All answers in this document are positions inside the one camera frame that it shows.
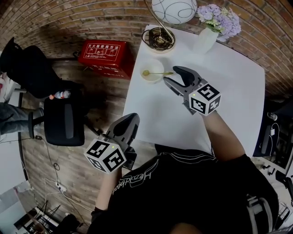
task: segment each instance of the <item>white cube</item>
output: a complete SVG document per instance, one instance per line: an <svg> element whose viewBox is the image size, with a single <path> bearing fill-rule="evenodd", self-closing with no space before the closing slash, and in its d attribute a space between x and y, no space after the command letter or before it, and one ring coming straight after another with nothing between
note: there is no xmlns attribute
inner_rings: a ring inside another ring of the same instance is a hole
<svg viewBox="0 0 293 234"><path fill-rule="evenodd" d="M94 168L110 174L126 162L118 144L94 139L84 153Z"/></svg>
<svg viewBox="0 0 293 234"><path fill-rule="evenodd" d="M209 83L189 94L189 107L205 116L220 106L221 93Z"/></svg>

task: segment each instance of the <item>table lamp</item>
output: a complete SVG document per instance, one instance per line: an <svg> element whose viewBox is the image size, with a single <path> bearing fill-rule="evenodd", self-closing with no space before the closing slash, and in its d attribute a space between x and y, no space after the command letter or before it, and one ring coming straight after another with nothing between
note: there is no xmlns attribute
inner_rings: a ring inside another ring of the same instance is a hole
<svg viewBox="0 0 293 234"><path fill-rule="evenodd" d="M142 34L143 42L156 53L167 53L174 48L175 36L160 20L170 24L181 24L191 20L197 9L196 0L152 0L152 9L144 0L152 16L160 27L146 30Z"/></svg>

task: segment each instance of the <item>flower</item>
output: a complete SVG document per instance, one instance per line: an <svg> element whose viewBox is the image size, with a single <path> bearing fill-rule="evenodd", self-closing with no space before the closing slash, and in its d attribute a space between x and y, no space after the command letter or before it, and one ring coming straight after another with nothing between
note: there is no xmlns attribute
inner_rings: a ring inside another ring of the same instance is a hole
<svg viewBox="0 0 293 234"><path fill-rule="evenodd" d="M197 16L201 22L214 32L218 32L218 40L224 42L229 37L233 37L241 32L239 16L231 9L220 8L216 4L200 6L197 9Z"/></svg>

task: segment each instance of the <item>brick wall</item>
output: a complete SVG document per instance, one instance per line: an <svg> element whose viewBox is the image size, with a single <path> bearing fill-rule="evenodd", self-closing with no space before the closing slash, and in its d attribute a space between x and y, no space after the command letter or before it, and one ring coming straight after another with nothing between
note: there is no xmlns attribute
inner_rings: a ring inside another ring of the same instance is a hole
<svg viewBox="0 0 293 234"><path fill-rule="evenodd" d="M285 95L293 87L293 7L288 0L198 0L232 8L242 32L226 43L266 71L266 94ZM22 47L39 46L48 58L72 57L85 39L128 41L136 53L141 34L155 22L142 0L3 0L0 50L11 37ZM196 34L197 18L178 25Z"/></svg>

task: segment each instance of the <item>black t-shirt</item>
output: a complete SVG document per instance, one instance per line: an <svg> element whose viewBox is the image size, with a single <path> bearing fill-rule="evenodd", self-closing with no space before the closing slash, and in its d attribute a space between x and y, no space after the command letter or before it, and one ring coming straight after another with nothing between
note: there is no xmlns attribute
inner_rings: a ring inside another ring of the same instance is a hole
<svg viewBox="0 0 293 234"><path fill-rule="evenodd" d="M192 152L161 153L123 176L108 210L92 212L88 234L167 234L177 223L195 225L203 234L250 234L247 194L265 198L275 222L277 194L249 157L220 162ZM266 223L258 222L259 234Z"/></svg>

